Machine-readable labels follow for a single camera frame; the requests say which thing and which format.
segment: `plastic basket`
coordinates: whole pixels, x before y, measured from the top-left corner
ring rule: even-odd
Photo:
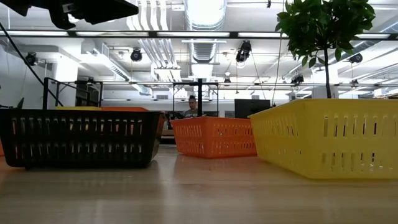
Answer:
[[[163,120],[156,112],[0,110],[0,138],[12,167],[145,167]]]
[[[298,174],[398,177],[398,101],[297,100],[250,119],[258,156]]]
[[[171,122],[177,150],[187,156],[223,158],[257,154],[248,119],[201,117]]]
[[[149,111],[142,107],[102,107],[103,111]]]

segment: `computer monitor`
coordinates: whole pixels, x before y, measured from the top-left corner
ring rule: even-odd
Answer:
[[[248,116],[271,108],[269,100],[235,99],[235,118],[248,118]]]

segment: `person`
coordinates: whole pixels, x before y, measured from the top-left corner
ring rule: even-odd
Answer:
[[[182,113],[184,118],[196,118],[198,116],[197,99],[195,96],[189,96],[189,110]]]

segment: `tree trunk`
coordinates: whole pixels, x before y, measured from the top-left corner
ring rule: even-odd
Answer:
[[[328,99],[331,98],[331,91],[330,91],[330,83],[329,83],[329,55],[328,49],[324,50],[325,53],[325,73],[326,73],[326,93],[328,95]]]

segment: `table surface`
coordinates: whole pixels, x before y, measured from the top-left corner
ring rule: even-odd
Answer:
[[[13,169],[0,158],[0,223],[398,223],[398,182],[308,180],[256,157],[162,146],[148,169]]]

